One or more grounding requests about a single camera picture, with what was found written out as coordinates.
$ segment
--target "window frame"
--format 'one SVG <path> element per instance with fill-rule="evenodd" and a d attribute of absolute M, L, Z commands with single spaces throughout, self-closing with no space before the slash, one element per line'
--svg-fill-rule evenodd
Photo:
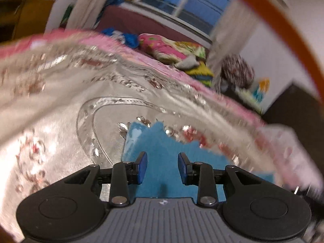
<path fill-rule="evenodd" d="M 215 28 L 217 26 L 217 23 L 215 23 L 215 25 L 213 26 L 213 29 L 210 31 L 210 34 L 206 34 L 204 33 L 203 31 L 201 31 L 200 29 L 198 29 L 197 27 L 194 27 L 193 25 L 183 21 L 182 19 L 178 18 L 178 15 L 180 14 L 181 10 L 184 8 L 184 6 L 186 5 L 186 3 L 188 2 L 188 0 L 181 0 L 180 3 L 179 3 L 179 6 L 173 11 L 172 14 L 168 14 L 167 12 L 164 12 L 154 6 L 151 6 L 151 5 L 148 5 L 146 3 L 143 3 L 141 2 L 141 0 L 133 0 L 133 2 L 135 4 L 138 4 L 142 7 L 146 7 L 146 8 L 149 8 L 150 10 L 153 10 L 153 11 L 156 11 L 158 12 L 159 14 L 162 14 L 162 15 L 165 15 L 179 23 L 181 23 L 182 25 L 185 25 L 187 27 L 189 27 L 190 29 L 194 30 L 195 32 L 197 32 L 198 34 L 202 35 L 203 37 L 211 40 L 212 39 L 212 35 L 214 34 L 215 32 Z"/>

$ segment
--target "metal rivet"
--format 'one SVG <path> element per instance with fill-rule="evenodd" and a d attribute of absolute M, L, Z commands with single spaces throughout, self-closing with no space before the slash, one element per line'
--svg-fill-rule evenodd
<path fill-rule="evenodd" d="M 122 205 L 127 202 L 127 198 L 124 196 L 114 196 L 111 202 L 116 205 Z"/>
<path fill-rule="evenodd" d="M 203 205 L 212 205 L 212 204 L 216 203 L 216 199 L 211 196 L 203 196 L 203 197 L 201 197 L 200 202 Z"/>
<path fill-rule="evenodd" d="M 299 186 L 296 187 L 296 190 L 294 191 L 294 194 L 297 194 L 299 190 Z"/>

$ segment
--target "wooden cabinet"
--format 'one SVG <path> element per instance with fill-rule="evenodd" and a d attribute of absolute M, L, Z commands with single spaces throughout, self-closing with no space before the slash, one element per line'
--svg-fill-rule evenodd
<path fill-rule="evenodd" d="M 0 0 L 0 43 L 44 33 L 55 0 Z"/>

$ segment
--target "blue towel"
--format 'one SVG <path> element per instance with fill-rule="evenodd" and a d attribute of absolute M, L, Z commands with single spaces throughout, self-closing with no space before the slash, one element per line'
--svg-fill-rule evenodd
<path fill-rule="evenodd" d="M 127 133 L 123 161 L 135 161 L 141 151 L 147 152 L 148 165 L 143 183 L 130 185 L 130 196 L 176 198 L 192 197 L 197 200 L 197 186 L 185 186 L 178 170 L 178 154 L 184 152 L 191 162 L 201 161 L 224 169 L 231 162 L 223 155 L 199 148 L 197 141 L 182 144 L 165 134 L 163 123 L 151 128 L 133 122 Z M 261 178 L 273 182 L 272 174 L 261 174 Z M 225 201 L 223 186 L 217 185 L 218 200 Z"/>
<path fill-rule="evenodd" d="M 101 33 L 112 36 L 114 34 L 114 31 L 115 29 L 113 27 L 109 27 L 102 30 Z M 137 35 L 122 33 L 122 36 L 124 37 L 125 45 L 127 45 L 128 47 L 135 49 L 140 45 Z"/>

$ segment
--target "curtain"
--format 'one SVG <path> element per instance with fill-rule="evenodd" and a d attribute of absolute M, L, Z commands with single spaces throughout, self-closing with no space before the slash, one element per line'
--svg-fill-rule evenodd
<path fill-rule="evenodd" d="M 67 28 L 91 28 L 106 0 L 77 0 L 67 22 Z"/>
<path fill-rule="evenodd" d="M 213 71 L 212 88 L 219 91 L 221 61 L 238 54 L 259 22 L 257 15 L 240 0 L 232 0 L 215 27 L 206 64 Z"/>

